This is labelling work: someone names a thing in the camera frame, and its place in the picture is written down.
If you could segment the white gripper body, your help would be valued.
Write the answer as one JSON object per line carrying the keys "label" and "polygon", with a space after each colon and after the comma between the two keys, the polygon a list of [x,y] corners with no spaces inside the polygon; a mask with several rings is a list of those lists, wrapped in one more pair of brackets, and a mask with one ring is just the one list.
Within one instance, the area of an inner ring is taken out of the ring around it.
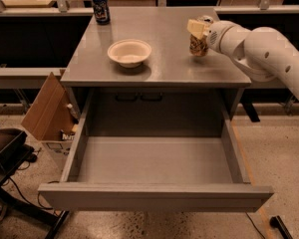
{"label": "white gripper body", "polygon": [[209,49],[223,55],[232,55],[243,43],[249,30],[230,21],[217,21],[210,25],[207,35]]}

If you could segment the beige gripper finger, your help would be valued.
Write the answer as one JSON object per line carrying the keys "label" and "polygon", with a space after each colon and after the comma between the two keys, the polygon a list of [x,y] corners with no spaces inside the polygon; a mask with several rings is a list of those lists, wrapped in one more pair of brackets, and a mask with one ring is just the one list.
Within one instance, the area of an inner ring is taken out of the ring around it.
{"label": "beige gripper finger", "polygon": [[189,19],[187,22],[187,31],[196,39],[201,40],[208,34],[210,23]]}

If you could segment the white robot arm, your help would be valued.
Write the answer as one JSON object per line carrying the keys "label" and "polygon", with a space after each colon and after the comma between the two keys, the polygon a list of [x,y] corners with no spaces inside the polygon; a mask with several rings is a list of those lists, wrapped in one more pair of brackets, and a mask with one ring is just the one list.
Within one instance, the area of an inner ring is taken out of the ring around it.
{"label": "white robot arm", "polygon": [[195,52],[203,47],[225,55],[256,82],[279,79],[299,101],[299,51],[280,32],[269,27],[248,30],[230,21],[189,19],[187,31]]}

